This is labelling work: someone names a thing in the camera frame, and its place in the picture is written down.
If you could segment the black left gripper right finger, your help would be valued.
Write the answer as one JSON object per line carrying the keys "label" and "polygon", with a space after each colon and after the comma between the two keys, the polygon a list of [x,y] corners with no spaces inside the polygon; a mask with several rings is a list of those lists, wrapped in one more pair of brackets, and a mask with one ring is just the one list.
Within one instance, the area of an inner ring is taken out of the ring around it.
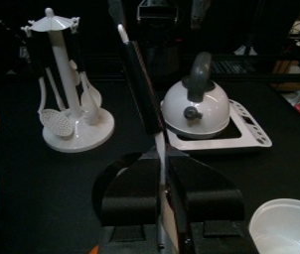
{"label": "black left gripper right finger", "polygon": [[175,221],[175,254],[258,254],[235,184],[171,146],[166,147],[166,185]]}

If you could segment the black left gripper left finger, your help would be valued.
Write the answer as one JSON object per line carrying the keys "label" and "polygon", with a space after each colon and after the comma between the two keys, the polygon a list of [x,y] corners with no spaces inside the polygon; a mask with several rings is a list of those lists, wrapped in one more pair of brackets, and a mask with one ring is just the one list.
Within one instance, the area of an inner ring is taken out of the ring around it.
{"label": "black left gripper left finger", "polygon": [[119,157],[99,173],[91,202],[102,231],[91,254],[158,254],[159,157]]}

